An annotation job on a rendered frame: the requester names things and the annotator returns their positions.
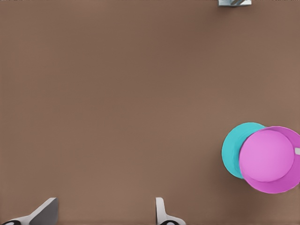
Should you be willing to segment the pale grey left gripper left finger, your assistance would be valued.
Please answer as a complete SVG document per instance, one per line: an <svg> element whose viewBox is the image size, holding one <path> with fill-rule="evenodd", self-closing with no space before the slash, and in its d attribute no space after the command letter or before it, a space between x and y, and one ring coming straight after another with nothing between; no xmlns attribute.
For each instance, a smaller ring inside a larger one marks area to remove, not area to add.
<svg viewBox="0 0 300 225"><path fill-rule="evenodd" d="M31 214L13 218L1 225L56 225L58 221L59 201L57 197L47 199Z"/></svg>

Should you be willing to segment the silver frame post foot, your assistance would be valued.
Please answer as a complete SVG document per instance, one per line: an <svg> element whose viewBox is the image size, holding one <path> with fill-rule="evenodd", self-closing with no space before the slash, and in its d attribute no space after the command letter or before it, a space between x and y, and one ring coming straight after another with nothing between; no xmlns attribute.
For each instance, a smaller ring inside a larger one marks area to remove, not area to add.
<svg viewBox="0 0 300 225"><path fill-rule="evenodd" d="M243 7L252 5L252 0L217 0L219 7Z"/></svg>

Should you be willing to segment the pink plate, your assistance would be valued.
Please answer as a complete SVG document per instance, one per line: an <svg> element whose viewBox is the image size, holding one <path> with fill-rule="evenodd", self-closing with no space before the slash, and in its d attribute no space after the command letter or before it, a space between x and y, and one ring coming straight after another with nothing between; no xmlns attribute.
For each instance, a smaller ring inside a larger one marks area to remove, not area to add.
<svg viewBox="0 0 300 225"><path fill-rule="evenodd" d="M300 184L300 135L286 127L272 126L252 134L239 157L244 180L254 189L278 194Z"/></svg>

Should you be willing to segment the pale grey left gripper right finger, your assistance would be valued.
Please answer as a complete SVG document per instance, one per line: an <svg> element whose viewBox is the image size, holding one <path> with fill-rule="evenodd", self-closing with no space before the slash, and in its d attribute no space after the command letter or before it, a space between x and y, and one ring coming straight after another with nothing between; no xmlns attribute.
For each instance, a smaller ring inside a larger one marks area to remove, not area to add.
<svg viewBox="0 0 300 225"><path fill-rule="evenodd" d="M156 197L156 225L186 225L186 222L181 218L168 215L163 198Z"/></svg>

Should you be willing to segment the blue plate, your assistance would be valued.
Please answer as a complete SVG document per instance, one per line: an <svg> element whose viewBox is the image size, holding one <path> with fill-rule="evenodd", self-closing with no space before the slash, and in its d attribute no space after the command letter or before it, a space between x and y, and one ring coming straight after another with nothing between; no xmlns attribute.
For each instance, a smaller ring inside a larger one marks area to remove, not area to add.
<svg viewBox="0 0 300 225"><path fill-rule="evenodd" d="M226 170L236 178L243 179L240 170L240 151L243 143L255 132L266 128L256 122L245 122L235 126L225 137L221 156Z"/></svg>

